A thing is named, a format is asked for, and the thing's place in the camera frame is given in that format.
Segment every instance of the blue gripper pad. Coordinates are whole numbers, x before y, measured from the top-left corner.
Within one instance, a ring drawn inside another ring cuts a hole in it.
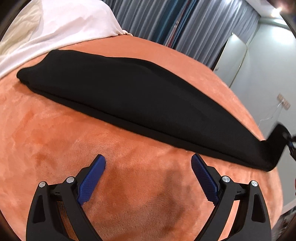
[[[294,147],[294,144],[291,141],[289,141],[287,145],[288,145],[289,148],[293,148]]]
[[[89,199],[91,198],[91,195],[105,170],[105,165],[106,161],[104,156],[97,156],[97,160],[92,165],[88,174],[79,186],[77,202],[80,205],[89,201]]]
[[[193,155],[191,158],[192,170],[198,179],[202,190],[207,197],[207,200],[217,205],[219,202],[218,186],[209,171],[205,167],[204,161],[198,155]]]

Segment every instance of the white sheet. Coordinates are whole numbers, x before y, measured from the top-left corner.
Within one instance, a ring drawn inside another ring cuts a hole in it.
[[[41,0],[41,3],[43,13],[30,40],[0,56],[0,79],[50,50],[129,34],[121,29],[109,6],[101,0]]]

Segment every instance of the wall outlet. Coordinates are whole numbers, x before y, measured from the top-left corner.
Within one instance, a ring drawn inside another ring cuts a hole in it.
[[[283,104],[285,110],[290,108],[291,104],[283,97],[281,93],[278,95],[277,100]]]

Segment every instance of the orange blanket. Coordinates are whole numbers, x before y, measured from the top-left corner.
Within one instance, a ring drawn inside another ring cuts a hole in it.
[[[132,36],[92,40],[63,49],[152,61],[203,91],[263,139],[233,92],[210,69],[182,53]],[[37,57],[22,67],[43,58]],[[105,156],[106,170],[83,209],[103,240],[194,240],[213,204],[206,200],[191,170],[192,152],[128,132],[34,94],[16,78],[19,69],[0,80],[0,210],[22,240],[38,183],[59,183],[75,176],[97,154]],[[275,224],[283,204],[276,169],[263,172],[203,158],[235,182],[258,181],[271,224]],[[237,206],[235,202],[221,239],[230,231]],[[68,220],[64,221],[74,239]]]

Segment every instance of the black cloth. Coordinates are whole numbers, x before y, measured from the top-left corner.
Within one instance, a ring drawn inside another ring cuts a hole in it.
[[[97,119],[247,167],[272,170],[285,146],[278,135],[260,142],[222,106],[149,61],[53,50],[17,77],[33,92]]]

